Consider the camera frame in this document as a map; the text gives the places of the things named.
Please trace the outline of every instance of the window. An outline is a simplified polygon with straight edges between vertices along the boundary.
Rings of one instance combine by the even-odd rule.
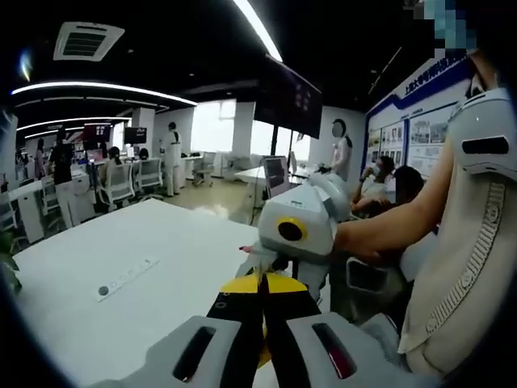
[[[269,155],[271,152],[271,141],[273,138],[273,125],[254,121],[251,128],[251,153],[258,155]],[[276,154],[288,156],[291,130],[279,127],[276,138]],[[294,151],[297,161],[309,161],[310,137],[305,135],[298,141],[298,132],[292,134],[291,150]]]
[[[271,152],[271,140],[273,138],[273,126],[262,121],[253,121],[251,127],[250,152],[256,155],[269,155]]]
[[[191,149],[229,152],[233,144],[233,122],[237,101],[200,103],[194,110]]]

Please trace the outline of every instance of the black ceiling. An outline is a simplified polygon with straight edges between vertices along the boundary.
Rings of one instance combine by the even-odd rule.
[[[284,63],[320,87],[327,105],[366,111],[433,53],[431,25],[414,21],[403,1],[250,2]],[[87,8],[92,11],[84,11],[86,7],[78,4],[40,10],[31,7],[12,11],[13,17],[3,20],[0,96],[7,106],[65,95],[184,106],[145,95],[86,88],[9,96],[17,87],[47,81],[108,82],[195,101],[228,96],[253,99],[253,81],[260,74],[266,49],[232,0],[101,4],[89,3]],[[122,27],[125,33],[101,62],[53,61],[56,38],[65,21],[105,23]],[[23,50],[28,50],[32,59],[30,82],[19,74]],[[26,125],[74,116],[113,116],[134,105],[137,103],[54,99],[26,104],[15,112],[19,125]]]

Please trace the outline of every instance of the led light strip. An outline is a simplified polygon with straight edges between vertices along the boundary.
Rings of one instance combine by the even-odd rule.
[[[79,129],[84,129],[84,127],[73,127],[73,128],[67,128],[65,129],[65,131],[78,131]],[[41,136],[41,135],[48,135],[49,133],[56,133],[58,130],[53,130],[53,131],[47,131],[47,132],[42,132],[42,133],[35,133],[34,135],[28,135],[26,136],[25,138],[26,139],[30,139],[31,137],[36,137],[36,136]]]
[[[264,27],[262,20],[257,16],[253,7],[248,3],[248,0],[233,0],[236,6],[239,7],[239,10],[244,14],[248,22],[250,22],[251,27],[255,30],[258,37],[266,46],[266,50],[269,52],[269,55],[274,57],[277,61],[283,62],[282,57],[278,49],[273,42],[273,39],[267,33],[266,28]]]
[[[11,92],[11,94],[17,95],[18,93],[21,93],[23,91],[44,89],[46,87],[70,87],[70,86],[102,87],[104,89],[116,89],[118,91],[133,91],[135,93],[142,93],[143,95],[154,95],[155,97],[161,97],[163,99],[173,99],[173,100],[179,101],[181,103],[188,103],[188,104],[194,105],[194,106],[197,105],[197,103],[195,103],[194,101],[190,101],[189,99],[182,99],[181,97],[176,97],[175,95],[166,95],[164,93],[159,93],[157,91],[148,91],[146,89],[140,89],[139,87],[113,85],[111,83],[101,83],[101,82],[62,81],[62,82],[35,83],[34,85],[29,85],[29,86],[20,87],[19,89],[14,89]]]
[[[44,121],[42,123],[25,125],[24,127],[19,127],[16,130],[21,131],[22,129],[38,127],[40,125],[66,123],[68,121],[88,121],[88,120],[131,120],[131,117],[78,117],[77,119],[61,119],[61,120]]]

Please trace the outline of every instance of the air conditioner vent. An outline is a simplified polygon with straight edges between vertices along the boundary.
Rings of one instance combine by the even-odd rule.
[[[122,34],[122,28],[103,24],[63,23],[54,61],[101,61]]]

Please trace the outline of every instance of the poster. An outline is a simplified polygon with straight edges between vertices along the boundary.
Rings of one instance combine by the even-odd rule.
[[[382,129],[380,136],[380,156],[389,156],[395,168],[404,163],[404,121],[389,125]]]
[[[447,136],[448,120],[454,106],[410,119],[410,146],[407,165],[428,179],[438,162]]]
[[[366,153],[366,165],[375,163],[380,157],[380,129],[368,130],[368,150]]]

